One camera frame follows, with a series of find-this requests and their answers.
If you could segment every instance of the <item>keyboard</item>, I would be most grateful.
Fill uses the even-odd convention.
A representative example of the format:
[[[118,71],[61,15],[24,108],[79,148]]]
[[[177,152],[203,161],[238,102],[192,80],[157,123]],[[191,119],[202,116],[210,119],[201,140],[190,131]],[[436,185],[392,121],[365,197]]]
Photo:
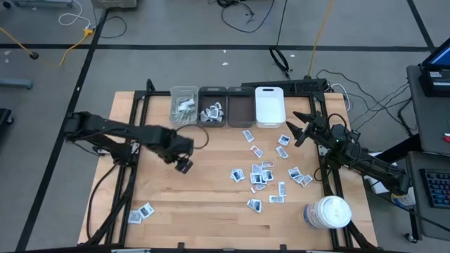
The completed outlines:
[[[431,207],[450,209],[450,169],[420,169]]]
[[[244,83],[241,86],[257,88],[260,86],[280,87],[285,94],[302,94],[311,92],[325,92],[328,88],[326,79],[301,79],[276,82],[252,82]]]

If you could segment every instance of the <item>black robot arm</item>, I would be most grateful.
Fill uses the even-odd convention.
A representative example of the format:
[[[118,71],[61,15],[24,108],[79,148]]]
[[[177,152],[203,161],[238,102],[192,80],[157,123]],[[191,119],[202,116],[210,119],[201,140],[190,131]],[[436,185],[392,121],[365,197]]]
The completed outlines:
[[[347,123],[335,124],[330,128],[329,119],[321,116],[320,112],[314,114],[304,114],[294,112],[302,122],[308,125],[305,129],[296,127],[290,122],[286,122],[292,131],[295,146],[300,147],[306,138],[311,138],[317,145],[323,146],[328,152],[325,156],[325,165],[330,168],[340,168],[347,165],[352,169],[360,171],[363,175],[368,175],[379,180],[390,192],[395,195],[405,195],[408,193],[409,177],[404,170],[396,167],[366,153],[358,142],[359,134],[348,131]]]
[[[67,141],[88,141],[95,147],[111,154],[114,163],[131,166],[136,161],[136,146],[129,143],[117,143],[107,135],[135,140],[153,151],[170,164],[176,162],[175,169],[186,173],[193,165],[189,157],[193,152],[193,140],[179,136],[176,130],[162,126],[134,126],[104,119],[89,112],[75,112],[67,115],[64,137]]]

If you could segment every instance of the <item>chair wheel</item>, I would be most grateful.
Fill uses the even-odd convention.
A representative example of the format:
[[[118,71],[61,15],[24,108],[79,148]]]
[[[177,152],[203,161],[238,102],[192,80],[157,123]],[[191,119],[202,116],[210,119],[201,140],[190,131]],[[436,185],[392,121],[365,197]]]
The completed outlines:
[[[4,1],[4,2],[3,2],[3,6],[4,6],[5,8],[11,8],[11,4],[8,3],[7,1]]]
[[[417,243],[417,240],[414,239],[413,235],[410,233],[406,233],[404,237],[411,243]]]

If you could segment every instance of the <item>white plastic bin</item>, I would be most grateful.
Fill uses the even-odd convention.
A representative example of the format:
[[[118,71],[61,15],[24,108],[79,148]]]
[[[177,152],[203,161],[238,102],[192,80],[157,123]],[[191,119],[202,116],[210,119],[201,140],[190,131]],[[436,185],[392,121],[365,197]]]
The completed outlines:
[[[278,87],[258,87],[255,89],[256,126],[259,128],[279,128],[286,121],[284,92]]]

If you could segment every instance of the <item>wooden tabletop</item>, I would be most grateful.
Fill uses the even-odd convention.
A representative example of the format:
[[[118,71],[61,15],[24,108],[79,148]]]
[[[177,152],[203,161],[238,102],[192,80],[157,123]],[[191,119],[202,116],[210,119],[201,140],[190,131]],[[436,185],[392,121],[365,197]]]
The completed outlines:
[[[117,92],[110,119],[128,122],[132,98],[133,92]],[[327,93],[326,106],[328,114],[339,113],[348,122],[342,94]],[[307,98],[285,98],[285,109],[288,121],[304,127],[292,111],[310,113]],[[169,110],[169,96],[152,96],[146,124],[173,128]],[[332,117],[331,123],[338,124],[340,119]],[[292,137],[285,124],[278,129],[252,127],[255,140],[251,143],[245,140],[242,129],[225,126],[207,130],[210,142],[206,148],[194,150],[191,157],[194,165],[187,174],[176,171],[173,164],[165,164],[149,150],[141,149],[131,209],[149,202],[155,213],[141,224],[128,225],[126,247],[175,248],[178,242],[184,242],[186,248],[279,249],[280,244],[286,244],[288,249],[332,249],[328,230],[311,229],[300,215],[306,204],[323,197],[321,182],[312,181],[303,188],[288,175],[288,169],[293,167],[299,167],[304,175],[313,175],[319,161],[312,140],[307,139],[300,148],[291,140],[289,146],[284,147],[289,154],[285,160],[275,150],[281,134]],[[196,146],[206,140],[205,133],[195,127],[182,129],[179,134],[194,138]],[[264,151],[262,158],[258,159],[250,151],[252,145]],[[261,161],[275,163],[275,180],[253,194],[249,179],[251,166]],[[99,159],[93,186],[111,166],[110,157]],[[239,183],[230,179],[231,170],[237,168],[243,169],[246,176]],[[97,190],[92,204],[91,233],[110,212],[117,172],[118,169]],[[345,200],[353,212],[353,222],[369,242],[377,245],[361,176],[341,168],[340,177]],[[279,181],[286,184],[285,203],[269,203],[269,195],[278,195]],[[246,206],[250,198],[263,202],[261,214]],[[115,241],[121,220],[122,214],[116,220]],[[86,241],[85,231],[86,219],[80,242]],[[344,245],[342,231],[339,236],[340,244]]]

